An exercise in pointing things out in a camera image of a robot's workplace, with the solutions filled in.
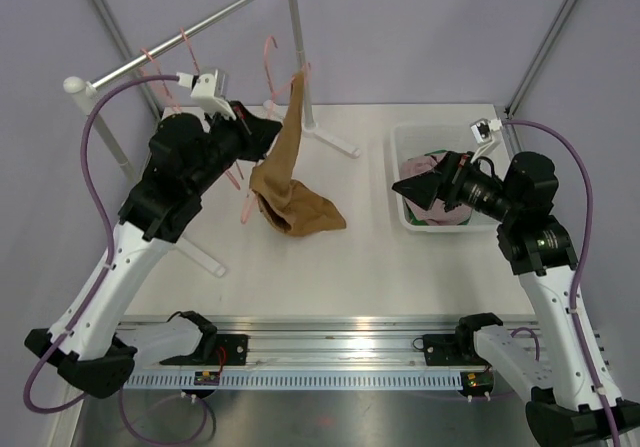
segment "metal rail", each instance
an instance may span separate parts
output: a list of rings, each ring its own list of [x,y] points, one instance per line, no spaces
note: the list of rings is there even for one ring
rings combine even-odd
[[[225,17],[229,16],[230,14],[232,14],[233,12],[235,12],[238,9],[241,9],[242,7],[244,7],[245,5],[253,2],[254,0],[235,0],[234,2],[230,3],[229,5],[227,5],[226,7],[224,7],[223,9],[209,15],[208,17],[205,17],[204,19],[202,19],[201,21],[195,23],[194,25],[192,25],[191,27],[187,28],[184,30],[185,36],[187,38],[189,37],[193,37],[194,35],[198,34],[199,32],[202,32],[204,29],[206,29],[207,27],[212,26],[213,24],[215,24],[216,22],[221,21],[222,19],[224,19]],[[174,47],[177,47],[178,45],[182,44],[184,42],[184,37],[182,35],[182,32],[178,32],[176,35],[174,35],[173,37],[170,37],[169,39],[161,42],[160,44],[156,45],[155,47],[148,49],[149,54],[152,57],[158,57],[162,54],[164,54],[165,52],[168,52],[169,50],[173,49]],[[145,54],[141,54],[137,57],[134,57],[132,59],[130,59],[129,61],[127,61],[125,64],[121,65],[120,67],[112,70],[111,72],[108,72],[104,75],[101,75],[100,77],[94,79],[93,81],[91,81],[91,84],[93,85],[93,87],[96,90],[100,90],[101,88],[105,87],[106,85],[110,84],[111,82],[118,80],[119,78],[121,78],[124,75],[129,74],[130,72],[133,72],[134,70],[142,67],[143,65],[149,63],[149,58],[145,55]]]

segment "pink cloth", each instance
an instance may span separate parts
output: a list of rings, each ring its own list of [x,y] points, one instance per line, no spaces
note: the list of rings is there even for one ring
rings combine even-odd
[[[407,160],[400,166],[400,180],[429,172],[442,160],[444,155],[444,153],[422,155]],[[471,217],[471,207],[466,205],[460,205],[450,212],[445,212],[444,202],[440,199],[436,199],[430,210],[424,210],[407,199],[405,199],[405,202],[415,218],[426,222],[428,225],[458,225]]]

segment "brown cloth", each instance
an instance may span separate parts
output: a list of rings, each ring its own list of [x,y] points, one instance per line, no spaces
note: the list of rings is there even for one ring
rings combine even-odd
[[[347,227],[330,200],[311,192],[302,182],[292,180],[302,135],[304,74],[292,83],[291,101],[282,130],[271,153],[251,172],[249,188],[258,198],[260,211],[283,234],[294,237]]]

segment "metal frame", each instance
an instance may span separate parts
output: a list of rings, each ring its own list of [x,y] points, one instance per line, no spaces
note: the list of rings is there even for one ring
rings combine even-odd
[[[113,42],[115,48],[120,54],[121,59],[124,61],[130,57],[133,57],[133,50],[129,45],[126,37],[122,33],[122,29],[120,29],[120,25],[116,20],[111,7],[107,0],[90,0],[91,5],[93,6],[96,15],[100,19],[100,22],[104,26],[107,35]],[[162,112],[162,103],[155,96],[151,88],[146,85],[140,85],[139,90],[142,93],[145,103],[151,112],[151,115],[156,120],[160,120],[161,112]]]
[[[525,97],[529,93],[531,87],[533,86],[534,81],[538,77],[542,66],[545,64],[546,60],[549,58],[549,54],[551,50],[556,45],[560,34],[563,32],[564,28],[567,25],[567,21],[569,20],[571,14],[575,11],[575,7],[578,4],[579,0],[563,0],[560,5],[560,9],[556,13],[551,25],[547,29],[547,32],[538,47],[533,59],[529,63],[527,70],[525,71],[518,88],[511,96],[511,100],[507,104],[505,108],[505,114],[507,118],[513,119],[514,115],[518,112],[520,107],[522,106]],[[510,143],[511,150],[513,153],[517,153],[522,151],[522,144],[520,143],[520,139],[516,134],[516,130],[513,126],[507,126],[506,128],[508,134],[508,141]]]

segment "metal floor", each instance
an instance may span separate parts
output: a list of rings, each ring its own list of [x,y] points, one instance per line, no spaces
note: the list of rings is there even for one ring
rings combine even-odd
[[[190,436],[202,409],[176,399],[145,415],[163,391],[125,392],[128,418],[160,442]],[[207,421],[191,445],[309,446],[534,446],[517,397],[468,404],[452,392],[220,391],[208,399]],[[85,402],[73,447],[147,445],[134,439],[118,414],[116,396]]]

